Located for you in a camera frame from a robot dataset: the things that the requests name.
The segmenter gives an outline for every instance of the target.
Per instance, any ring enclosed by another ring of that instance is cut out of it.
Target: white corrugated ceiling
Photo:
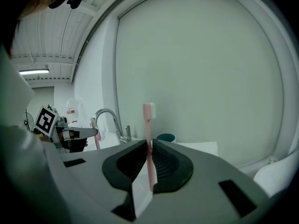
[[[80,39],[107,0],[83,0],[72,10],[66,2],[56,9],[24,18],[15,33],[12,63],[17,70],[48,68],[49,74],[25,75],[29,84],[69,82]]]

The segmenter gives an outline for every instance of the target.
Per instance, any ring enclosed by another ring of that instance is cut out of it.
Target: faucet
[[[101,109],[101,110],[98,110],[94,114],[94,116],[93,116],[93,122],[92,122],[93,128],[96,128],[98,126],[97,123],[98,123],[99,116],[101,114],[103,114],[103,113],[106,113],[106,112],[110,113],[112,115],[112,117],[113,117],[114,125],[115,125],[115,128],[116,128],[116,134],[117,134],[119,140],[122,141],[122,142],[130,142],[132,140],[130,126],[129,125],[126,126],[126,133],[127,133],[127,135],[124,136],[122,130],[120,129],[119,122],[117,121],[116,114],[112,110],[110,110],[110,109]]]

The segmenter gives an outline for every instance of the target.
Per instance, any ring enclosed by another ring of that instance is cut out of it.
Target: ceiling light
[[[31,75],[31,74],[42,74],[42,73],[48,73],[49,69],[35,69],[35,70],[21,70],[21,75]]]

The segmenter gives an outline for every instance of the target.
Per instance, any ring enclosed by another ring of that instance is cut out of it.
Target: faucet handle
[[[126,135],[127,135],[127,142],[131,142],[131,128],[130,125],[126,126]]]

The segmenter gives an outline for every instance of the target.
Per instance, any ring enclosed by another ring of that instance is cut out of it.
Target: toothbrush
[[[148,166],[148,175],[149,175],[149,188],[153,192],[155,176],[154,176],[154,163],[152,160],[152,147],[150,145],[150,121],[156,117],[156,105],[154,103],[145,103],[143,104],[143,118],[145,122],[145,136],[147,142],[147,155],[146,161]]]

